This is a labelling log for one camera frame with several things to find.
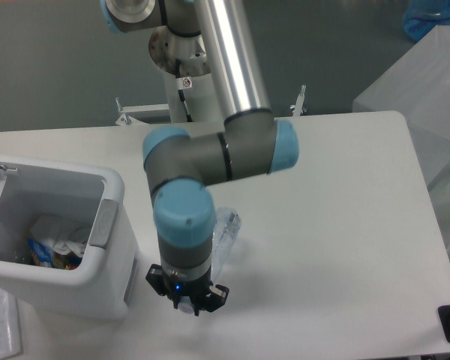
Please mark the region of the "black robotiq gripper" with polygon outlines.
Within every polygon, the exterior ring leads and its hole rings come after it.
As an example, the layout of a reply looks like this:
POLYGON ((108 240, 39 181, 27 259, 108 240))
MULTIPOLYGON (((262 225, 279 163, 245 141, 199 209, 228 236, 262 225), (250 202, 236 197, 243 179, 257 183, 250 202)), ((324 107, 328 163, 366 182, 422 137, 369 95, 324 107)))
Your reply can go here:
POLYGON ((230 289, 226 286, 212 285, 212 269, 196 280, 180 280, 175 274, 168 275, 161 265, 152 264, 145 279, 159 296, 166 296, 177 309, 182 298, 188 297, 193 304, 193 313, 201 311, 212 313, 223 307, 230 289))

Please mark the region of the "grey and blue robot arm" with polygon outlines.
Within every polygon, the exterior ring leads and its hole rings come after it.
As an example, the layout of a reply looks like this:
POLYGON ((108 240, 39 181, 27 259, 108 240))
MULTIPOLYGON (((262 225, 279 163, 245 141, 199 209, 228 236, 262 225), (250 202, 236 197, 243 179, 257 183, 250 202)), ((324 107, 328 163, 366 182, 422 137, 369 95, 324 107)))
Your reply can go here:
POLYGON ((229 290, 212 281, 216 213, 208 186, 294 167, 296 132, 272 114, 242 1, 102 1, 100 7, 114 32, 165 26, 178 38, 203 40, 224 129, 192 137, 169 126, 144 139, 160 251, 146 280, 174 308, 216 311, 229 290))

